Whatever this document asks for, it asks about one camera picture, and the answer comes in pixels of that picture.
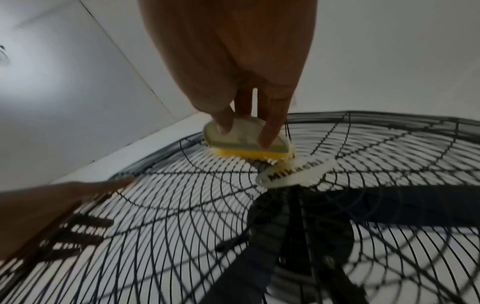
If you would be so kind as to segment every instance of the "sponge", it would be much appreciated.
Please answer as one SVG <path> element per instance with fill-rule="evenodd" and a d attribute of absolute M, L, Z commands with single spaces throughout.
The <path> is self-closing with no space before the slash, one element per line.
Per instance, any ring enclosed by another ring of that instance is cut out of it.
<path fill-rule="evenodd" d="M 222 135 L 211 121 L 203 128 L 203 137 L 213 154 L 219 157 L 241 157 L 248 159 L 290 159 L 294 147 L 288 138 L 279 134 L 267 150 L 258 145 L 258 138 L 265 122 L 259 118 L 235 118 L 231 131 Z"/>

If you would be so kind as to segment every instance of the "fan grille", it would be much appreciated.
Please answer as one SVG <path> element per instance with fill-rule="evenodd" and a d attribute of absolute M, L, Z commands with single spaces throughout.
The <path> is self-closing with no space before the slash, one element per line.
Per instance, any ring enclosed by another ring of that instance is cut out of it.
<path fill-rule="evenodd" d="M 385 186 L 480 184 L 479 122 L 312 113 L 290 115 L 285 132 L 296 156 L 336 157 L 339 169 L 318 181 L 319 191 L 376 187 L 381 204 Z M 101 205 L 79 210 L 115 219 L 108 230 L 88 231 L 104 235 L 105 242 L 76 258 L 38 263 L 11 287 L 5 303 L 200 301 L 246 247 L 235 247 L 223 258 L 214 251 L 216 243 L 246 229 L 248 207 L 265 191 L 255 185 L 257 170 L 242 159 L 211 156 L 197 134 L 115 177 L 132 173 L 138 180 L 129 188 Z M 480 211 L 478 198 L 471 201 L 469 212 Z M 408 204 L 400 192 L 397 199 L 399 209 Z M 438 198 L 436 212 L 449 218 L 455 205 L 446 203 Z M 368 215 L 359 220 L 368 221 Z M 447 301 L 424 272 L 465 302 L 478 302 L 479 222 L 468 228 L 355 224 L 353 252 L 344 270 L 365 287 L 370 303 Z M 15 267 L 15 261 L 3 265 L 0 287 L 7 285 Z M 268 295 L 266 301 L 277 302 Z"/>

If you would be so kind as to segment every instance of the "fan guard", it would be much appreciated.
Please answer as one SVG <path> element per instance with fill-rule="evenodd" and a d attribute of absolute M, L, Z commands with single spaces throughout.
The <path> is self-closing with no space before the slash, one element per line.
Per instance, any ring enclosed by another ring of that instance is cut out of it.
<path fill-rule="evenodd" d="M 296 156 L 338 162 L 310 190 L 349 214 L 352 248 L 343 270 L 369 303 L 480 301 L 479 122 L 309 113 L 289 115 L 285 132 Z M 114 219 L 111 228 L 87 231 L 103 235 L 101 245 L 68 259 L 39 257 L 26 273 L 21 261 L 4 263 L 2 303 L 200 302 L 248 247 L 215 250 L 228 239 L 248 240 L 249 210 L 266 195 L 255 185 L 256 167 L 212 156 L 201 134 L 157 151 L 113 177 L 134 174 L 134 184 L 78 210 Z M 301 291 L 315 291 L 305 277 Z M 269 292 L 262 301 L 281 302 Z"/>

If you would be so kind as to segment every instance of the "fan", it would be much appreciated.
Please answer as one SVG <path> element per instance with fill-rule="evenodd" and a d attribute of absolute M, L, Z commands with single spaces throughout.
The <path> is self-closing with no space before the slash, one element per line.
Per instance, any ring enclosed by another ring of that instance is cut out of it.
<path fill-rule="evenodd" d="M 137 176 L 127 189 L 77 211 L 114 220 L 68 226 L 94 237 L 81 254 L 4 263 L 2 303 L 480 301 L 479 122 L 308 113 L 284 131 L 296 157 L 337 167 L 308 187 L 264 189 L 255 178 L 275 162 L 181 139 L 113 177 Z"/>

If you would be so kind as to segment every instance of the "fan badge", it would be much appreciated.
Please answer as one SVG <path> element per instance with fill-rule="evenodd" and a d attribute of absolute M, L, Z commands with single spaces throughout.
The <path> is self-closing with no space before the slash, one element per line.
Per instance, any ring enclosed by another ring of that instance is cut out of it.
<path fill-rule="evenodd" d="M 336 164 L 334 158 L 318 156 L 294 158 L 262 171 L 255 181 L 258 186 L 268 189 L 295 185 L 309 186 L 333 170 Z"/>

